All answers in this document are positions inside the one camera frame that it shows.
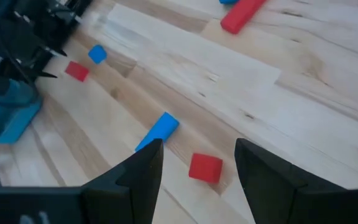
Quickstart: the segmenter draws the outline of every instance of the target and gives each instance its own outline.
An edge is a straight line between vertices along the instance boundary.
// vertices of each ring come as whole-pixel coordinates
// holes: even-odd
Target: red rectangular block
[[[238,34],[265,1],[240,0],[221,21],[222,28],[232,34]]]
[[[189,177],[209,183],[219,183],[223,161],[213,156],[194,153],[191,158]]]
[[[70,62],[66,68],[66,73],[80,82],[85,81],[85,78],[88,76],[89,72],[90,71],[87,68],[76,62]]]

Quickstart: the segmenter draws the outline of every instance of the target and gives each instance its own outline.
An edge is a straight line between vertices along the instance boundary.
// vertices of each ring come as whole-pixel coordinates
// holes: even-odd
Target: toy block
[[[219,0],[221,4],[234,4],[238,2],[239,0]]]
[[[194,153],[191,158],[189,177],[217,184],[221,178],[223,160]]]
[[[224,30],[238,34],[266,0],[240,0],[221,21]]]
[[[136,147],[135,151],[137,152],[143,149],[143,147],[148,145],[154,139],[162,139],[166,142],[178,126],[179,121],[167,112],[164,112],[160,119],[158,119],[158,121],[154,124],[152,129],[150,129],[149,133],[147,133],[146,137],[143,138],[143,140]]]
[[[99,65],[107,58],[107,52],[103,49],[101,45],[95,45],[88,53],[88,56],[95,64]]]
[[[80,82],[85,81],[85,78],[88,76],[89,72],[90,71],[87,68],[76,62],[70,62],[66,68],[66,73]]]

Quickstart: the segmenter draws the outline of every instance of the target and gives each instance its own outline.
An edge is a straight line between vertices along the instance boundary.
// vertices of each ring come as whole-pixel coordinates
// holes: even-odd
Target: robotic claw
[[[91,0],[0,0],[0,144],[14,143],[42,105],[34,81]]]

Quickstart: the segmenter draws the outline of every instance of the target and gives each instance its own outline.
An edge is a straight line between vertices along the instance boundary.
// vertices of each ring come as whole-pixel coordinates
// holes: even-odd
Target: wooden surface
[[[236,36],[218,0],[95,0],[40,79],[44,107],[0,146],[3,185],[71,186],[134,153],[164,112],[155,223],[254,223],[234,163],[236,138],[348,189],[358,188],[358,0],[270,0]],[[94,65],[87,52],[109,57]],[[80,83],[69,60],[91,70]],[[194,152],[218,156],[218,185],[188,178]]]

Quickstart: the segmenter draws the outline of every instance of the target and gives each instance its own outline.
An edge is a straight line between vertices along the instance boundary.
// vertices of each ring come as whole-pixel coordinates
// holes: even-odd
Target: light wood tabletop
[[[347,189],[358,188],[358,0],[269,0],[238,35],[218,0],[94,0],[40,79],[44,106],[0,145],[6,186],[81,185],[114,167],[168,111],[154,223],[254,223],[234,162],[237,138]],[[108,59],[88,51],[101,44]],[[82,83],[64,70],[90,69]],[[194,152],[221,181],[188,177]]]

